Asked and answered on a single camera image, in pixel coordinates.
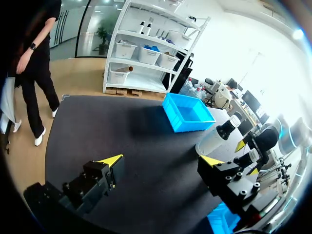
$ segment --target blue storage bin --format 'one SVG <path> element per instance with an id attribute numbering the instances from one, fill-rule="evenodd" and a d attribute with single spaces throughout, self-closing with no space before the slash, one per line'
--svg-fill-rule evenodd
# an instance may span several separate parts
<path id="1" fill-rule="evenodd" d="M 221 202 L 209 215 L 207 215 L 214 234 L 232 234 L 240 220 L 237 214 L 232 214 L 224 202 Z"/>
<path id="2" fill-rule="evenodd" d="M 195 97 L 167 93 L 162 106 L 175 133 L 206 130 L 215 123 L 204 103 Z"/>

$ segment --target person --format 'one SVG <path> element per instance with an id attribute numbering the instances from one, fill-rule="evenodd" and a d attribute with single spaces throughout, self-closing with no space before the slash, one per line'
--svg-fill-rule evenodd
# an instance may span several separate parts
<path id="1" fill-rule="evenodd" d="M 228 83 L 228 85 L 225 86 L 229 91 L 233 91 L 235 89 L 238 89 L 238 84 L 235 80 L 231 79 Z"/>
<path id="2" fill-rule="evenodd" d="M 59 107 L 59 99 L 55 92 L 49 69 L 49 33 L 59 18 L 61 0 L 46 0 L 43 2 L 45 5 L 36 14 L 26 31 L 22 46 L 23 53 L 16 68 L 16 78 L 19 79 L 22 86 L 28 121 L 35 136 L 36 146 L 42 143 L 45 127 L 39 115 L 35 82 L 43 90 L 52 110 L 53 118 Z"/>
<path id="3" fill-rule="evenodd" d="M 235 80 L 231 79 L 228 85 L 221 84 L 218 91 L 215 94 L 214 103 L 217 108 L 231 109 L 230 101 L 233 96 L 230 91 L 238 88 L 238 84 Z"/>

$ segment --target white storage bin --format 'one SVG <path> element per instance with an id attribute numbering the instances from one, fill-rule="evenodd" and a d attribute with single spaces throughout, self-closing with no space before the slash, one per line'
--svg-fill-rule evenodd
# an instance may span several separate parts
<path id="1" fill-rule="evenodd" d="M 173 70 L 173 68 L 175 67 L 176 63 L 180 61 L 179 58 L 175 57 L 175 56 L 170 56 L 170 55 L 167 55 L 165 53 L 162 53 L 158 60 L 157 60 L 157 63 L 160 67 L 163 67 L 163 68 L 167 68 L 169 70 Z"/>
<path id="2" fill-rule="evenodd" d="M 187 35 L 184 35 L 183 33 L 169 30 L 169 35 L 167 39 L 171 40 L 176 46 L 185 48 L 187 44 L 190 42 L 191 38 L 189 38 Z"/>
<path id="3" fill-rule="evenodd" d="M 116 58 L 131 59 L 136 48 L 137 45 L 134 44 L 116 42 Z"/>
<path id="4" fill-rule="evenodd" d="M 157 5 L 169 11 L 176 12 L 184 0 L 156 0 Z"/>
<path id="5" fill-rule="evenodd" d="M 155 65 L 160 54 L 161 52 L 149 50 L 141 46 L 141 49 L 138 55 L 138 60 L 143 63 Z"/>
<path id="6" fill-rule="evenodd" d="M 110 83 L 123 84 L 126 82 L 127 76 L 130 72 L 114 72 L 112 68 L 109 69 Z"/>

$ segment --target black pants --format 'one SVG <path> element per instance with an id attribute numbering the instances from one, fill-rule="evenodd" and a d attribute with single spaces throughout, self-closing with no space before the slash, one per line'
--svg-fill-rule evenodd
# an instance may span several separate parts
<path id="1" fill-rule="evenodd" d="M 44 126 L 39 115 L 35 82 L 43 90 L 51 110 L 55 111 L 59 107 L 59 99 L 51 80 L 49 61 L 40 63 L 40 65 L 37 64 L 36 67 L 27 66 L 27 69 L 19 75 L 19 79 L 23 90 L 23 97 L 27 106 L 29 125 L 35 135 L 35 138 L 38 138 L 42 134 Z"/>

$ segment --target black mat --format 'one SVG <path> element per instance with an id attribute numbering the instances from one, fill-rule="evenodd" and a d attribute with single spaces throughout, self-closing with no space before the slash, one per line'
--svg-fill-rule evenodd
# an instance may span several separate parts
<path id="1" fill-rule="evenodd" d="M 229 117 L 211 109 L 217 123 Z M 90 222 L 123 234 L 200 233 L 220 199 L 197 173 L 194 145 L 207 131 L 174 133 L 160 101 L 71 96 L 60 105 L 46 149 L 45 178 L 61 189 L 89 160 L 124 154 L 124 179 L 90 214 Z M 242 135 L 212 157 L 229 160 Z"/>

